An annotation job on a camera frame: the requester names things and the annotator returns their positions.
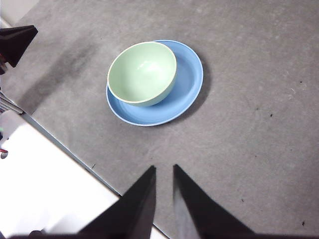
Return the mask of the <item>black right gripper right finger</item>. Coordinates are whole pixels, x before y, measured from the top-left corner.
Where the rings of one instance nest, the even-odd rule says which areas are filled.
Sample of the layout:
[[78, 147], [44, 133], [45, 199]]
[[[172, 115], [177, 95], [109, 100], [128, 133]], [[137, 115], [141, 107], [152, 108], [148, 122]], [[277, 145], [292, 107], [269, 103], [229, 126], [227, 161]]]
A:
[[177, 164], [173, 166], [173, 204], [180, 239], [242, 239], [256, 235], [212, 200]]

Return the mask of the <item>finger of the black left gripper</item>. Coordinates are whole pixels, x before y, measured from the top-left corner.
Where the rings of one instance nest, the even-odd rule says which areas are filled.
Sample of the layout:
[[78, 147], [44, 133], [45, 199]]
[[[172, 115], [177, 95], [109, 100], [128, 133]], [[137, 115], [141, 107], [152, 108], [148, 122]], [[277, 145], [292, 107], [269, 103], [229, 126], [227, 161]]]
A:
[[37, 35], [34, 25], [2, 28], [0, 30], [0, 54], [11, 67], [16, 67], [29, 44]]

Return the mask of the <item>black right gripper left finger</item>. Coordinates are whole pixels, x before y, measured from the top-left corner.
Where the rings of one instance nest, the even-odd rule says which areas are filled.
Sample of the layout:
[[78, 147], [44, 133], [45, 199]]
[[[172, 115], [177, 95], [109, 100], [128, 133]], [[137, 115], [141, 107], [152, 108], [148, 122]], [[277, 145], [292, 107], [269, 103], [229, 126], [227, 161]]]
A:
[[86, 225], [88, 239], [149, 239], [156, 209], [156, 168], [151, 166], [111, 207]]

